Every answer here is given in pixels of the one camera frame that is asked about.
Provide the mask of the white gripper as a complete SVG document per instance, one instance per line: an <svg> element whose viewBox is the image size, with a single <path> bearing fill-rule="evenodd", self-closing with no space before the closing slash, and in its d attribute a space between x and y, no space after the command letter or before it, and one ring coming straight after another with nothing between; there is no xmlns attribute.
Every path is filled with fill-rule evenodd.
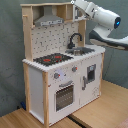
<svg viewBox="0 0 128 128"><path fill-rule="evenodd" d="M72 0L72 4L74 4L83 15L92 16L95 10L95 4L93 2L88 2L85 0Z"/></svg>

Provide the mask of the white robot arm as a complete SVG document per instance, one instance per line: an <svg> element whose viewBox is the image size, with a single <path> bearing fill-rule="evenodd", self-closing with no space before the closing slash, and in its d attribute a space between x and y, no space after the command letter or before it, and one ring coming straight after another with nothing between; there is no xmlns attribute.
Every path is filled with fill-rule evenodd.
<svg viewBox="0 0 128 128"><path fill-rule="evenodd" d="M128 36L122 39L109 38L110 33L117 29L121 23L121 18L118 14L86 0L72 0L71 3L88 20L97 23L95 28L89 33L89 40L92 44L128 50Z"/></svg>

